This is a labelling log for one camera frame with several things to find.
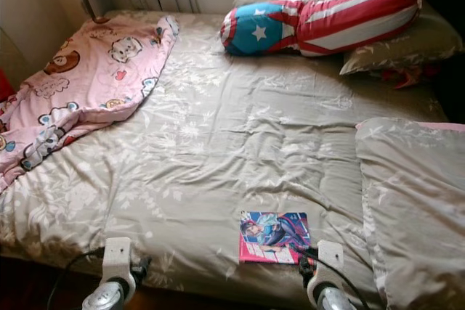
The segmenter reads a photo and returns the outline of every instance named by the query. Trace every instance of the blue fabric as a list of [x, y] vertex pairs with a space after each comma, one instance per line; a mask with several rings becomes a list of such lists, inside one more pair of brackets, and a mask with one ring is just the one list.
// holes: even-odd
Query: blue fabric
[[[264, 12], [255, 15], [256, 11]], [[283, 23], [274, 20], [267, 14], [282, 12], [283, 5], [258, 3], [239, 7], [235, 13], [235, 35], [226, 50], [232, 54], [256, 54], [265, 52], [283, 38]], [[264, 30], [266, 37], [258, 35]]]

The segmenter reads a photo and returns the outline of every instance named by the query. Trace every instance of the floor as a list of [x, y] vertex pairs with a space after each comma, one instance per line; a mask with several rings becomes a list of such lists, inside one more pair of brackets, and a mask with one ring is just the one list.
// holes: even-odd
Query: floor
[[[0, 258], [0, 309], [46, 310], [50, 290], [60, 272], [41, 264]], [[70, 273], [55, 294], [53, 309], [76, 308], [98, 286], [99, 281], [93, 276]], [[259, 306], [146, 287], [140, 288], [124, 309], [267, 310]]]

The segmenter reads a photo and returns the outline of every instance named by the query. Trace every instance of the comic book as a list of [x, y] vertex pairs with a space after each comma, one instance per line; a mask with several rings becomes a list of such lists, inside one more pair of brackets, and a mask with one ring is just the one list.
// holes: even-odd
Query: comic book
[[241, 212], [240, 262], [297, 264], [299, 255], [289, 245], [310, 246], [306, 213]]

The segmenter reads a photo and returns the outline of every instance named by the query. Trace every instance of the black cable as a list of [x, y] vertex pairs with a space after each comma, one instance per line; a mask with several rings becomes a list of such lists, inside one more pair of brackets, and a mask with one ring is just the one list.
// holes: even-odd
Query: black cable
[[75, 262], [79, 261], [82, 258], [86, 258], [87, 256], [99, 256], [100, 258], [102, 258], [104, 252], [105, 252], [105, 247], [97, 248], [96, 250], [91, 250], [89, 252], [82, 253], [82, 254], [74, 257], [70, 262], [68, 262], [68, 264], [65, 267], [65, 270], [62, 271], [60, 276], [57, 278], [57, 281], [55, 281], [55, 284], [53, 285], [52, 291], [50, 292], [50, 295], [49, 295], [49, 300], [46, 303], [46, 310], [52, 310], [53, 296], [54, 296], [56, 290], [58, 289], [58, 285], [63, 281], [66, 274], [69, 272], [71, 266]]
[[328, 263], [320, 260], [316, 255], [314, 255], [313, 253], [309, 253], [307, 252], [306, 250], [301, 250], [300, 248], [297, 248], [295, 247], [294, 245], [291, 245], [292, 249], [295, 250], [297, 253], [300, 253], [302, 254], [303, 256], [306, 256], [308, 258], [311, 258], [311, 259], [315, 259], [318, 263], [321, 263], [322, 265], [326, 266], [328, 269], [330, 269], [332, 272], [335, 272], [339, 277], [341, 277], [348, 285], [350, 288], [352, 288], [352, 290], [355, 292], [355, 295], [358, 297], [358, 299], [360, 300], [360, 302], [362, 303], [363, 305], [363, 308], [365, 310], [370, 310], [370, 308], [368, 307], [368, 304], [366, 302], [366, 300], [364, 299], [362, 293], [358, 290], [357, 287], [355, 287], [355, 285], [344, 275], [342, 274], [338, 269], [334, 268], [333, 266], [329, 265]]

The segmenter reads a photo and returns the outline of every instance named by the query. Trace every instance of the american flag pillow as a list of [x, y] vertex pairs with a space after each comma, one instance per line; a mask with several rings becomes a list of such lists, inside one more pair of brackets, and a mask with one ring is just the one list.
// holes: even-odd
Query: american flag pillow
[[304, 56], [343, 52], [405, 30], [421, 0], [321, 0], [307, 2], [296, 37]]

